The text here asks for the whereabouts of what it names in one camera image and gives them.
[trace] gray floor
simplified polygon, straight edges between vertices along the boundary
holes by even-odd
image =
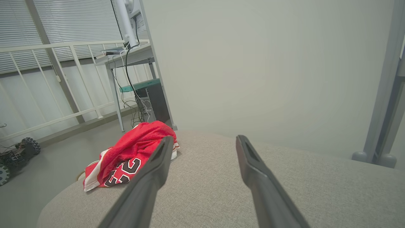
[[[130,130],[131,115],[124,117]],[[35,227],[42,208],[123,136],[117,120],[53,144],[0,186],[0,227]]]

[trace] white desk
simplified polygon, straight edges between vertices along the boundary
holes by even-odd
[[[149,67],[152,72],[152,77],[156,78],[155,71],[153,69],[152,63],[155,61],[152,53],[152,48],[150,43],[140,46],[140,47],[134,47],[129,53],[128,53],[128,60],[127,60],[127,65],[128,66],[133,66],[133,65],[139,65],[139,64],[145,64],[148,63]],[[119,55],[110,55],[110,56],[105,56],[100,59],[96,59],[96,66],[100,65],[105,65],[107,69],[107,74],[108,74],[108,79],[110,81],[110,87],[111,87],[111,92],[113,95],[115,95],[114,98],[114,103],[115,103],[115,108],[117,110],[117,115],[118,115],[118,120],[119,120],[119,125],[121,127],[121,131],[124,131],[124,125],[122,124],[122,118],[121,118],[121,109],[119,108],[119,99],[118,99],[118,94],[115,89],[115,80],[114,80],[114,75],[112,73],[113,68],[118,68],[118,67],[123,67],[123,63],[121,60],[121,57]]]

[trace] red towel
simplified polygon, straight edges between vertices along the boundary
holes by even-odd
[[[115,146],[100,154],[99,162],[86,168],[84,191],[129,182],[165,136],[173,137],[173,151],[177,150],[179,144],[175,132],[160,121],[141,123],[127,132]]]

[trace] beige fabric surface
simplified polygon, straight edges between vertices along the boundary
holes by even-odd
[[[179,156],[159,190],[151,227],[257,226],[243,184],[235,138],[176,132]],[[403,227],[405,173],[252,142],[311,227]],[[81,181],[57,195],[37,227],[96,227],[125,185],[83,191]]]

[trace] white metal railing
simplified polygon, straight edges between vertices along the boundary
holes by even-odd
[[[117,44],[120,44],[120,45],[121,45],[123,42],[124,42],[123,40],[113,40],[113,41],[90,41],[90,42],[53,43],[53,44],[45,44],[45,45],[27,45],[27,46],[19,46],[19,47],[0,48],[0,53],[1,53],[1,52],[8,52],[8,53],[9,53],[10,58],[11,58],[12,62],[14,63],[14,66],[15,66],[15,68],[16,68],[16,70],[17,70],[17,72],[18,72],[18,74],[19,74],[19,76],[20,76],[20,78],[21,78],[21,80],[22,80],[22,82],[23,82],[23,84],[24,84],[25,89],[26,89],[27,92],[29,93],[31,99],[34,101],[34,105],[35,105],[36,109],[38,110],[38,112],[40,113],[40,116],[41,116],[41,118],[42,118],[42,120],[43,120],[43,123],[42,123],[42,124],[39,124],[39,125],[37,125],[37,126],[35,126],[35,127],[27,127],[25,121],[23,120],[22,116],[21,116],[20,113],[18,112],[16,106],[15,106],[14,103],[11,101],[10,96],[7,94],[7,92],[6,92],[6,90],[4,89],[2,83],[0,82],[0,90],[1,90],[1,93],[4,95],[4,96],[2,96],[2,97],[5,98],[5,100],[7,101],[8,105],[10,106],[10,110],[13,112],[13,114],[17,117],[17,119],[21,122],[22,126],[24,126],[24,128],[25,128],[25,129],[22,130],[22,131],[19,131],[19,132],[16,132],[16,133],[12,133],[12,134],[10,134],[10,135],[6,135],[6,136],[0,138],[0,142],[4,142],[4,141],[7,141],[7,140],[10,140],[10,139],[12,139],[12,138],[14,138],[14,137],[21,136],[21,135],[23,135],[23,134],[26,134],[26,133],[29,133],[29,132],[38,130],[38,129],[40,129],[40,128],[43,128],[43,127],[46,127],[46,126],[50,126],[50,125],[52,125],[52,124],[55,124],[55,123],[58,123],[58,122],[61,122],[61,121],[64,121],[64,120],[67,120],[67,119],[70,119],[70,118],[74,118],[74,117],[76,117],[76,116],[80,116],[80,115],[83,115],[83,114],[85,114],[85,113],[92,112],[92,111],[95,111],[95,112],[97,113],[98,118],[102,118],[103,116],[102,116],[101,113],[100,113],[100,109],[101,109],[101,108],[108,107],[108,106],[110,106],[110,105],[113,105],[114,102],[109,102],[109,103],[105,103],[105,104],[102,104],[102,105],[96,105],[94,95],[89,92],[89,88],[90,88],[91,86],[94,86],[94,85],[86,84],[85,80],[83,79],[83,77],[85,77],[85,73],[84,73],[84,71],[83,71],[82,65],[80,64],[79,58],[78,58],[77,53],[76,53],[76,51],[75,51],[75,46],[87,46],[88,49],[89,49],[89,52],[90,52],[90,56],[91,56],[91,58],[92,58],[92,60],[93,60],[93,63],[95,64],[95,60],[94,60],[94,57],[93,57],[93,52],[92,52],[92,49],[91,49],[91,47],[90,47],[91,45],[102,45],[103,48],[105,49],[105,47],[104,47],[105,44],[115,44],[115,46],[118,47]],[[149,42],[149,40],[140,40],[140,42]],[[80,109],[80,106],[78,105],[76,96],[73,94],[72,88],[71,88],[71,86],[70,86],[69,83],[68,83],[68,80],[67,80],[67,78],[66,78],[66,75],[65,75],[65,73],[63,72],[62,65],[61,65],[60,61],[58,60],[58,56],[57,56],[57,54],[56,54],[56,52],[55,52],[55,48],[57,48],[57,47],[69,47],[69,49],[70,49],[70,51],[71,51],[71,53],[72,53],[72,55],[73,55],[73,60],[75,61],[76,66],[77,66],[77,68],[78,68],[80,78],[81,78],[81,80],[82,80],[82,82],[83,82],[83,84],[84,84],[85,90],[86,90],[86,92],[87,92],[87,94],[88,94],[88,96],[89,96],[89,98],[90,98],[91,104],[92,104],[92,106],[93,106],[92,108],[86,109],[86,110],[81,110],[81,109]],[[53,92],[51,86],[49,85],[49,82],[48,82],[46,76],[45,76],[45,73],[44,73],[44,71],[43,71],[43,68],[42,68],[42,66],[40,65],[40,62],[39,62],[38,59],[37,59],[37,56],[36,56],[36,54],[35,54],[35,50],[48,49],[48,48],[51,48],[51,49],[52,49],[53,55],[54,55],[54,57],[56,58],[56,60],[58,61],[59,68],[60,68],[61,71],[62,71],[62,75],[61,75],[61,76],[65,79],[66,84],[67,84],[67,87],[68,87],[68,90],[69,90],[69,93],[70,93],[70,95],[72,96],[73,101],[74,101],[74,103],[75,103],[76,106],[77,106],[78,112],[76,112],[76,113],[73,113],[73,114],[70,114],[70,115],[66,115],[66,116],[64,115],[64,113],[62,112],[61,104],[60,104],[60,102],[58,102],[58,99],[56,99],[56,96],[55,96],[55,94],[54,94],[54,92]],[[39,70],[40,70],[40,72],[41,72],[41,74],[42,74],[42,76],[43,76],[43,78],[44,78],[44,80],[45,80],[46,86],[48,87],[49,91],[51,92],[52,98],[53,98],[53,100],[55,101],[55,103],[56,103],[56,105],[57,105],[57,107],[58,107],[58,110],[59,110],[59,112],[60,112],[61,115],[62,115],[61,118],[54,119],[54,120],[51,120],[51,121],[47,121],[46,118],[45,118],[45,116],[44,116],[43,110],[40,109],[40,107],[39,107],[39,105],[38,105],[38,103],[37,103],[37,101],[36,101],[34,95],[31,93],[30,89],[28,88],[28,84],[27,84],[26,80],[24,79],[23,74],[21,73],[20,68],[19,68],[19,66],[18,66],[18,64],[17,64],[17,62],[15,61],[14,56],[13,56],[13,52],[17,52],[17,51],[27,51],[27,50],[28,50],[28,51],[31,51],[31,53],[32,53],[32,55],[33,55],[33,57],[34,57],[34,59],[35,59],[35,62],[36,62],[36,64],[38,65],[38,68],[39,68]],[[138,78],[138,81],[139,81],[139,77],[138,77],[138,75],[137,75],[138,72],[136,71],[136,68],[134,68],[134,70],[135,70],[135,75],[136,75],[136,77]],[[96,67],[96,71],[97,71],[98,79],[100,80],[100,83],[101,83],[101,85],[102,85],[102,88],[96,88],[96,89],[104,91],[106,97],[108,97],[107,94],[110,93],[110,92],[108,92],[108,90],[104,87],[104,84],[103,84],[102,79],[101,79],[101,73],[99,72],[99,69],[97,69],[97,67]],[[127,97],[126,99],[123,99],[123,101],[127,101],[127,100],[130,100],[130,99],[133,99],[133,98],[134,98],[134,96]]]

